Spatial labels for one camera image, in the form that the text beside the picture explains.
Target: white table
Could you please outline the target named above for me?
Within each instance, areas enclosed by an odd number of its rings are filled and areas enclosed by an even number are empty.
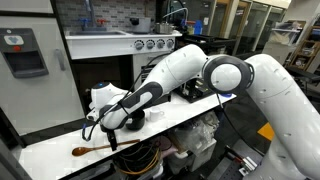
[[[232,95],[230,98],[220,96],[220,99],[223,103],[235,97],[235,95]],[[190,104],[180,96],[173,94],[171,102],[157,106],[165,113],[163,119],[156,122],[146,121],[144,127],[136,132],[129,131],[125,127],[116,130],[117,141],[122,142],[132,139],[140,139],[143,141],[218,105],[219,103],[216,95],[206,97]],[[147,118],[149,115],[148,111],[148,109],[145,110]],[[13,155],[32,179],[51,180],[62,178],[132,146],[132,144],[118,146],[117,151],[114,152],[112,152],[110,148],[102,149],[89,152],[80,157],[74,157],[71,155],[71,151],[76,147],[94,147],[109,144],[107,135],[103,133],[98,126],[93,131],[90,142],[82,140],[81,131],[82,130],[77,130],[29,145],[25,149],[13,151]]]

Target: stove knob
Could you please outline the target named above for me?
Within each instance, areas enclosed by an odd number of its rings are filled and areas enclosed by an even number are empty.
[[[135,46],[135,48],[136,48],[137,50],[141,50],[141,49],[143,48],[143,43],[142,43],[142,42],[136,42],[136,43],[134,44],[134,46]]]
[[[152,49],[153,47],[154,47],[154,42],[152,42],[152,41],[147,42],[148,49]]]
[[[172,47],[173,47],[173,41],[170,39],[170,40],[168,40],[168,42],[167,42],[167,47],[169,48],[169,49],[171,49]]]
[[[157,46],[158,46],[159,49],[162,49],[163,46],[164,46],[164,42],[159,41],[159,42],[157,43]]]

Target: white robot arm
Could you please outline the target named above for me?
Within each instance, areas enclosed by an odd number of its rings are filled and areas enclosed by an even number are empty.
[[[93,88],[98,95],[94,98],[102,102],[91,105],[87,118],[99,117],[114,146],[113,130],[123,127],[129,114],[193,78],[203,78],[217,93],[247,90],[273,127],[275,137],[267,155],[245,179],[320,179],[320,116],[289,73],[268,55],[241,61],[206,56],[199,47],[188,45],[158,63],[141,87],[123,100],[123,90],[108,84]]]

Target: kitchen sink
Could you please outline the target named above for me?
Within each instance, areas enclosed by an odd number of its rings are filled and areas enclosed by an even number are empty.
[[[70,36],[112,36],[112,35],[126,35],[122,32],[113,31],[78,31],[78,32],[70,32]]]

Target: wooden spoon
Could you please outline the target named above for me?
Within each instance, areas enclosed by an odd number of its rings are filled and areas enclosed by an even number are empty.
[[[137,143],[137,142],[140,142],[140,139],[121,142],[121,143],[118,143],[118,146],[119,145],[125,145],[125,144]],[[95,151],[95,150],[99,150],[99,149],[104,149],[104,148],[109,148],[109,147],[111,147],[111,146],[110,145],[105,145],[105,146],[94,147],[94,148],[77,147],[77,148],[74,148],[72,150],[72,155],[74,155],[74,156],[82,156],[82,155],[86,154],[87,152]]]

